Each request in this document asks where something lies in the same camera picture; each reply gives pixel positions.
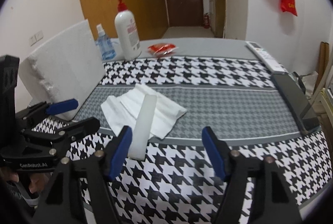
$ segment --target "black and white houndstooth pattern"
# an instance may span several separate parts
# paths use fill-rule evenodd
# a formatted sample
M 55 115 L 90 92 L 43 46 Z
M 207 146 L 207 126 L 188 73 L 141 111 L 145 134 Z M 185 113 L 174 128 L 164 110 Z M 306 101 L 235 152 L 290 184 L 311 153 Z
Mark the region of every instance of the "black and white houndstooth pattern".
M 103 148 L 111 137 L 94 134 L 72 143 L 67 156 L 81 159 Z M 323 132 L 281 142 L 234 146 L 246 157 L 272 155 L 283 170 L 298 205 L 310 199 L 332 178 L 331 161 Z M 116 181 L 109 184 L 116 207 L 130 223 L 207 222 L 217 212 L 226 184 L 214 176 L 201 146 L 149 143 L 145 161 L 126 159 Z M 247 223 L 254 184 L 249 178 L 240 223 Z M 82 195 L 90 202 L 87 181 Z
M 60 129 L 67 125 L 68 123 L 59 121 L 58 119 L 54 119 L 52 117 L 48 117 L 39 123 L 35 128 L 33 128 L 32 131 L 54 134 L 56 129 Z
M 104 63 L 102 85 L 192 84 L 274 88 L 257 60 L 173 56 Z

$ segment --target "blue liquid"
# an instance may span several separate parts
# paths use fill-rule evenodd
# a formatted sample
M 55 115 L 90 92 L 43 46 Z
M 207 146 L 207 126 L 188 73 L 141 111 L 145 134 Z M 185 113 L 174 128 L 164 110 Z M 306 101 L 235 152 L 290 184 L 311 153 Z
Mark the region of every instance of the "blue liquid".
M 102 55 L 102 60 L 111 60 L 116 56 L 113 44 L 107 35 L 101 36 L 97 39 L 99 50 Z

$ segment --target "white spray nozzle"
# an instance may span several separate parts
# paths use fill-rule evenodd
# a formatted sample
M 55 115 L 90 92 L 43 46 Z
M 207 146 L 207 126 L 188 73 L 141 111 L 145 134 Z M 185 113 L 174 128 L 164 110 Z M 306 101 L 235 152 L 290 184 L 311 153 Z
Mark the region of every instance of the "white spray nozzle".
M 105 31 L 104 31 L 104 29 L 103 29 L 103 27 L 102 27 L 102 24 L 98 24 L 98 25 L 96 26 L 96 28 L 97 28 L 97 32 L 98 32 L 98 36 L 99 36 L 99 37 L 105 35 Z

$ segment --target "person's hand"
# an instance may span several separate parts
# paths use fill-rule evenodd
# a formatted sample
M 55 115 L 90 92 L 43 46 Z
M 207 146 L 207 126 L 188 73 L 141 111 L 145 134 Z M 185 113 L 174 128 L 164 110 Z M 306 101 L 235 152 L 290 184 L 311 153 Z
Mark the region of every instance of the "person's hand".
M 29 190 L 31 193 L 43 191 L 45 185 L 49 181 L 49 178 L 45 173 L 34 173 L 30 175 L 31 183 L 29 185 Z
M 19 175 L 8 167 L 0 168 L 0 175 L 4 181 L 19 182 Z
M 3 180 L 5 181 L 12 181 L 15 183 L 19 182 L 19 176 L 16 172 L 13 172 L 8 167 L 0 168 L 0 174 Z M 30 184 L 29 190 L 33 194 L 35 192 L 43 191 L 45 185 L 49 181 L 49 178 L 46 176 L 45 173 L 33 173 L 30 175 Z

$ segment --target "blue gripper pad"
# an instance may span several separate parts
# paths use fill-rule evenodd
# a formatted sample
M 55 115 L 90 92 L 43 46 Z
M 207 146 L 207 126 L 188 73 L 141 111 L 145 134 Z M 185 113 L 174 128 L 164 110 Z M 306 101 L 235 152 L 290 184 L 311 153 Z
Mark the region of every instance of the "blue gripper pad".
M 226 173 L 224 170 L 224 159 L 217 148 L 219 140 L 209 126 L 202 130 L 201 136 L 216 176 L 224 181 L 226 178 Z
M 128 149 L 132 143 L 132 129 L 124 126 L 118 137 L 110 141 L 114 145 L 113 155 L 110 159 L 109 179 L 114 180 L 122 171 Z
M 46 109 L 48 115 L 58 115 L 70 110 L 77 109 L 79 102 L 76 99 L 70 99 L 59 103 L 54 103 Z

